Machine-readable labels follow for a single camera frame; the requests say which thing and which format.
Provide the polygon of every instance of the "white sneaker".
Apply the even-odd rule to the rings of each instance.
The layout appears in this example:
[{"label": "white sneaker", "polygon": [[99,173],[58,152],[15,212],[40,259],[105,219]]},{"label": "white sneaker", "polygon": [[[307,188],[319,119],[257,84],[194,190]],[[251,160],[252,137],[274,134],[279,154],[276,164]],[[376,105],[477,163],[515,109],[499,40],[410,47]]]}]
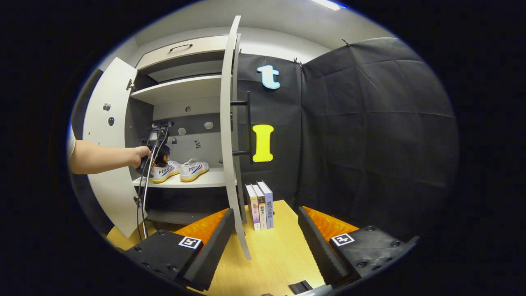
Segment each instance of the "white sneaker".
[{"label": "white sneaker", "polygon": [[195,180],[200,175],[208,172],[208,163],[196,162],[195,159],[191,159],[185,164],[181,165],[181,181],[190,182]]},{"label": "white sneaker", "polygon": [[168,163],[165,166],[157,166],[151,168],[150,180],[154,183],[163,183],[171,176],[177,175],[180,172],[181,165],[176,161],[170,160],[165,156],[165,161]]}]

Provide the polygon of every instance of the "open cabinet door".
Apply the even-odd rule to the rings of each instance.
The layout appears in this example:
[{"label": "open cabinet door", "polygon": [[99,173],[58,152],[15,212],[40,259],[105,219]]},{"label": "open cabinet door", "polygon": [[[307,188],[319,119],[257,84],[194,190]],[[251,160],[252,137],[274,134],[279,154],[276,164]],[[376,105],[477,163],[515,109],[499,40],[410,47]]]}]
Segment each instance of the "open cabinet door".
[{"label": "open cabinet door", "polygon": [[[236,47],[236,33],[239,26],[240,15],[234,18],[232,27],[230,28],[230,34],[227,39],[227,46],[225,49],[225,58],[223,59],[223,67],[221,72],[221,93],[220,93],[220,122],[221,122],[221,149],[223,155],[223,166],[225,169],[225,183],[228,194],[228,203],[230,208],[234,210],[234,222],[237,237],[243,253],[247,260],[251,259],[250,252],[248,250],[247,240],[245,238],[245,232],[243,230],[243,224],[241,220],[241,212],[239,210],[239,204],[237,200],[237,192],[235,185],[235,174],[234,174],[234,157],[232,156],[232,134],[230,132],[230,101],[231,101],[231,84],[232,84],[232,58],[234,48]],[[242,190],[242,184],[238,184],[240,190]]]},{"label": "open cabinet door", "polygon": [[[100,77],[89,99],[82,137],[84,141],[105,147],[124,148],[126,107],[137,70],[115,58]],[[137,228],[137,192],[127,167],[88,175],[100,206],[113,224],[129,237]]]}]

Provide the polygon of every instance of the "wall hook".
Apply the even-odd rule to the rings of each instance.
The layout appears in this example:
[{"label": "wall hook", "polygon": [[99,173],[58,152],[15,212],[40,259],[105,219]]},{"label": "wall hook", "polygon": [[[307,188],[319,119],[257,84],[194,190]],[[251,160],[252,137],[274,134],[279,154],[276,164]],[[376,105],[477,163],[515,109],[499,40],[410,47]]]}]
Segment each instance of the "wall hook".
[{"label": "wall hook", "polygon": [[345,42],[345,44],[347,44],[347,46],[351,46],[349,43],[347,43],[347,41],[345,41],[345,39],[341,38],[343,40],[343,42]]}]

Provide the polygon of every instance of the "book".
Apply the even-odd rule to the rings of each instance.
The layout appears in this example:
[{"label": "book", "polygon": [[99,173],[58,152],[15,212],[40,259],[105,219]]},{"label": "book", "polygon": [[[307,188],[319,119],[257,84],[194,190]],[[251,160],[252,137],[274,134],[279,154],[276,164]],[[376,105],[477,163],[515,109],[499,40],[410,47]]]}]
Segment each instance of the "book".
[{"label": "book", "polygon": [[267,229],[267,211],[265,205],[265,195],[263,191],[259,188],[258,185],[252,185],[256,195],[258,196],[258,206],[259,206],[259,223],[261,224],[261,230]]},{"label": "book", "polygon": [[254,230],[261,230],[261,224],[259,223],[258,196],[251,184],[245,185],[245,187],[247,188],[247,204],[250,220],[254,223]]},{"label": "book", "polygon": [[274,201],[272,200],[272,190],[264,181],[258,182],[258,186],[265,195],[265,205],[267,206],[267,229],[274,228]]}]

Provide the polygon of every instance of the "book spine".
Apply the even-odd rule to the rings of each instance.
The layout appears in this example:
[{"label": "book spine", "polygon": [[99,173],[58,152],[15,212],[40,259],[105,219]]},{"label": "book spine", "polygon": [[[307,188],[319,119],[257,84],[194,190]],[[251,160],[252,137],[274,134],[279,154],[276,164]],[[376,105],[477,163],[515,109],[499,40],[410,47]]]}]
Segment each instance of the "book spine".
[{"label": "book spine", "polygon": [[250,207],[250,216],[252,217],[252,221],[254,223],[254,230],[261,230],[261,224],[259,222],[258,198],[250,198],[248,206]]},{"label": "book spine", "polygon": [[265,197],[258,198],[259,202],[259,223],[261,224],[261,230],[267,229],[267,212],[265,210]]},{"label": "book spine", "polygon": [[274,228],[274,202],[272,200],[272,193],[265,194],[265,203],[267,206],[267,229]]}]

